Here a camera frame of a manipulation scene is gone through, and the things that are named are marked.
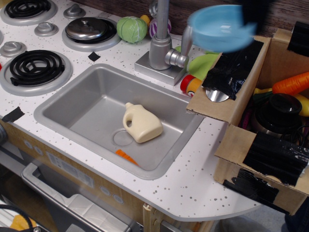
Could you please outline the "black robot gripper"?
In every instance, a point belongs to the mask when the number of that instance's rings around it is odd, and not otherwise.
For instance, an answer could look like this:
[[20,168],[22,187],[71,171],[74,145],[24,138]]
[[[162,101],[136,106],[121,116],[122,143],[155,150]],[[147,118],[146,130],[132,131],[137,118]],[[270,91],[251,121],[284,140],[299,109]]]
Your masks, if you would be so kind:
[[277,0],[238,0],[241,6],[242,27],[251,27],[252,35],[272,36],[267,21],[277,2]]

